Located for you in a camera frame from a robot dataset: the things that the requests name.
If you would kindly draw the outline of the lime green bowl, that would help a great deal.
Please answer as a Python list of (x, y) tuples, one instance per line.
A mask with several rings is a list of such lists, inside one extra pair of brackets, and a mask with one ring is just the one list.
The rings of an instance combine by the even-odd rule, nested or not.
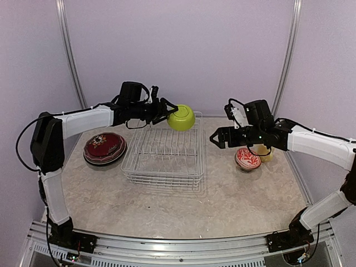
[(176, 131), (186, 131), (195, 124), (195, 115), (188, 105), (178, 105), (178, 111), (170, 114), (167, 118), (168, 125)]

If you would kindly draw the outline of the white red patterned bowl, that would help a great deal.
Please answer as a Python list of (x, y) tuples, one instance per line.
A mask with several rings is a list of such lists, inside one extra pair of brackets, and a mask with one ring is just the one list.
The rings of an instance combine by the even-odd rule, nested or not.
[(253, 167), (261, 165), (261, 159), (259, 156), (253, 155), (247, 148), (240, 148), (235, 155), (236, 163), (241, 165)]

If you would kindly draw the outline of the light blue floral bowl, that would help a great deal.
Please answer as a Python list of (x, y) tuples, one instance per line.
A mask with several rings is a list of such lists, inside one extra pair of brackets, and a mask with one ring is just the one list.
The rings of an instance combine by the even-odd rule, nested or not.
[(244, 166), (244, 165), (241, 165), (240, 163), (236, 163), (237, 165), (237, 168), (241, 171), (241, 172), (244, 172), (244, 173), (251, 173), (251, 172), (254, 172), (256, 171), (261, 165), (258, 165), (258, 166), (253, 166), (253, 167), (248, 167), (248, 166)]

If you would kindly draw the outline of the pale yellow mug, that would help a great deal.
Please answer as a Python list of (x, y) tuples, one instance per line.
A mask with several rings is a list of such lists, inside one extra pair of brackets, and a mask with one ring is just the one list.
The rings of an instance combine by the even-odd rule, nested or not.
[(273, 148), (267, 148), (265, 145), (263, 144), (258, 144), (257, 145), (257, 152), (258, 152), (258, 156), (261, 159), (261, 162), (265, 163), (265, 162), (270, 162), (273, 159)]

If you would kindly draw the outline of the dark red black plate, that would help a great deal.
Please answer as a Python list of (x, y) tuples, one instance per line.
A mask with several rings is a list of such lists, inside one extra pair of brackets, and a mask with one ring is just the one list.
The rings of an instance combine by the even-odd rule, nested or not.
[(113, 132), (104, 132), (93, 136), (84, 146), (83, 153), (91, 160), (106, 160), (121, 152), (126, 140)]

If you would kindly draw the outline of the black rimmed striped plate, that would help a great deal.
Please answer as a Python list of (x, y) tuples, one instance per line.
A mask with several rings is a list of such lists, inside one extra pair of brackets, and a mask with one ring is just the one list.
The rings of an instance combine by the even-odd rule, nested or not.
[(109, 156), (108, 159), (106, 159), (106, 160), (100, 159), (100, 160), (93, 161), (89, 157), (87, 157), (85, 155), (85, 153), (83, 153), (83, 158), (90, 165), (107, 166), (107, 165), (113, 164), (113, 163), (117, 162), (119, 159), (121, 159), (125, 155), (126, 151), (127, 151), (127, 143), (125, 142), (125, 145), (121, 152), (117, 152), (117, 154), (115, 156)]

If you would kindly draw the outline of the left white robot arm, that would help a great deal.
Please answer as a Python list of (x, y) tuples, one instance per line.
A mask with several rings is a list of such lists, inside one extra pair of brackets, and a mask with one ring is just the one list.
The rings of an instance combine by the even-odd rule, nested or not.
[(39, 174), (41, 197), (48, 208), (51, 231), (58, 241), (68, 248), (78, 242), (62, 186), (64, 141), (97, 128), (126, 124), (131, 119), (155, 125), (177, 110), (178, 107), (165, 98), (142, 103), (105, 102), (84, 110), (56, 114), (43, 112), (30, 123), (35, 126), (30, 143), (35, 167), (28, 167), (28, 170)]

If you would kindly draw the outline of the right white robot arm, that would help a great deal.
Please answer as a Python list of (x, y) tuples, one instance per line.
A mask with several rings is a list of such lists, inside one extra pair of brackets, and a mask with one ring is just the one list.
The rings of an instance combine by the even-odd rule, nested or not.
[(355, 205), (355, 140), (306, 128), (286, 118), (219, 127), (210, 136), (217, 147), (265, 145), (290, 153), (314, 203), (291, 222), (284, 241), (296, 247), (306, 231)]

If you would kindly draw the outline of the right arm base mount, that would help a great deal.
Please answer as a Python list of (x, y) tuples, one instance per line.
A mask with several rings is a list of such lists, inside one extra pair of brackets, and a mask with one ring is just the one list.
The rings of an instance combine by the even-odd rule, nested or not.
[(295, 236), (288, 231), (273, 232), (266, 236), (268, 251), (270, 253), (297, 248), (299, 246), (311, 244), (314, 237), (310, 231), (302, 236)]

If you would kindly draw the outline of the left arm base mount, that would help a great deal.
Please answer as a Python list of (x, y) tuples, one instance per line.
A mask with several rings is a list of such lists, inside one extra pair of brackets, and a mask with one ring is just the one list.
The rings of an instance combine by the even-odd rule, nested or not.
[(50, 244), (62, 248), (93, 254), (97, 236), (73, 231), (69, 226), (52, 226)]

